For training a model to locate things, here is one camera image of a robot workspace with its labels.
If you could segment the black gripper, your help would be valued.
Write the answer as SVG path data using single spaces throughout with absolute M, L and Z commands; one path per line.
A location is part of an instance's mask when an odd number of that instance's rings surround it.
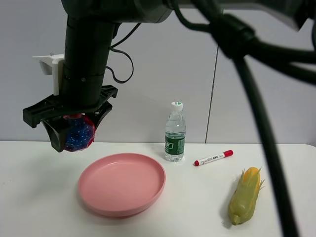
M 117 93 L 118 89 L 116 87 L 104 85 L 101 88 L 98 103 L 88 107 L 70 105 L 64 102 L 61 96 L 52 94 L 23 109 L 23 121 L 31 128 L 35 128 L 42 122 L 50 138 L 52 148 L 60 153 L 65 148 L 68 132 L 72 128 L 63 116 L 85 114 L 97 130 L 103 118 L 113 108 L 108 99 L 116 98 Z

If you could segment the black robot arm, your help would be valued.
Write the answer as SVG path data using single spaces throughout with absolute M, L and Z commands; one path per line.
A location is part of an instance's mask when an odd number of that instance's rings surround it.
M 122 23 L 160 23 L 171 12 L 190 30 L 210 34 L 224 54 L 233 60 L 250 101 L 263 148 L 274 152 L 275 142 L 254 79 L 245 64 L 249 55 L 293 78 L 315 83 L 315 72 L 295 63 L 314 64 L 315 51 L 274 46 L 259 40 L 255 31 L 228 8 L 261 9 L 284 24 L 300 29 L 315 19 L 313 0 L 65 0 L 68 15 L 64 55 L 39 57 L 50 66 L 55 80 L 52 95 L 23 110 L 23 120 L 35 128 L 43 122 L 53 149 L 62 152 L 74 146 L 67 142 L 72 126 L 65 116 L 86 114 L 94 126 L 111 110 L 108 102 L 117 89 L 102 84 L 112 40 Z

